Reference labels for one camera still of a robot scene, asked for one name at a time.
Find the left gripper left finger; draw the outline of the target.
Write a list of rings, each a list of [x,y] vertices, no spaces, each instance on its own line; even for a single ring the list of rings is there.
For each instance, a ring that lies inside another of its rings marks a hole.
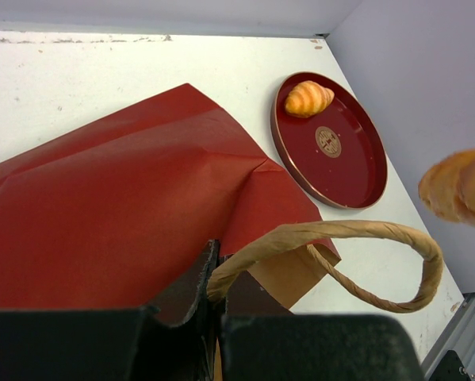
[[[219,314],[209,241],[149,302],[109,310],[0,311],[0,380],[212,380]]]

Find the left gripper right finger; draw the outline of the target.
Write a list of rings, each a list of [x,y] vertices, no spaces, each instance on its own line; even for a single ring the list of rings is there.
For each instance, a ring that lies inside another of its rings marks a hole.
[[[421,380],[410,336],[380,314],[293,314],[247,272],[233,283],[219,380]]]

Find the red paper bag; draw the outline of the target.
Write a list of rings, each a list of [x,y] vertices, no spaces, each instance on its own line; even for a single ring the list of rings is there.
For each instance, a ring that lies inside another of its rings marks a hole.
[[[391,302],[336,270],[335,238],[381,238],[423,257],[416,296]],[[219,302],[243,272],[290,308],[324,276],[379,309],[434,298],[442,251],[419,230],[323,221],[288,172],[189,84],[0,163],[0,309],[129,307],[220,242],[205,286]]]

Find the long orange bread loaf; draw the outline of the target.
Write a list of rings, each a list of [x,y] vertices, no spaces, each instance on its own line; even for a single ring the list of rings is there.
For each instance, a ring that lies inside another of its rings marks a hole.
[[[418,192],[437,217],[475,226],[475,148],[456,152],[431,167]]]

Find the fake croissant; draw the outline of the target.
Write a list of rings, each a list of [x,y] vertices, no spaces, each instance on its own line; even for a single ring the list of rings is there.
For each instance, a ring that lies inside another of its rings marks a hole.
[[[322,113],[335,98],[332,89],[313,81],[298,83],[287,95],[285,111],[294,117],[308,118]]]

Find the red round tray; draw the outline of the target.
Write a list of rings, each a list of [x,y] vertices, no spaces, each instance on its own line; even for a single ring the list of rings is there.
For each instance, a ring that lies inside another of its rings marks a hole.
[[[304,81],[332,90],[335,97],[319,114],[292,116],[285,101]],[[315,199],[357,210],[384,194],[388,165],[381,138],[354,95],[332,79],[311,72],[286,77],[274,96],[270,129],[286,169]]]

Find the aluminium rail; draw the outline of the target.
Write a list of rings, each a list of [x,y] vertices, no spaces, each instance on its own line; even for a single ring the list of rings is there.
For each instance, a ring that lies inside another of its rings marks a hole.
[[[475,293],[464,295],[421,368],[428,381],[475,380]]]

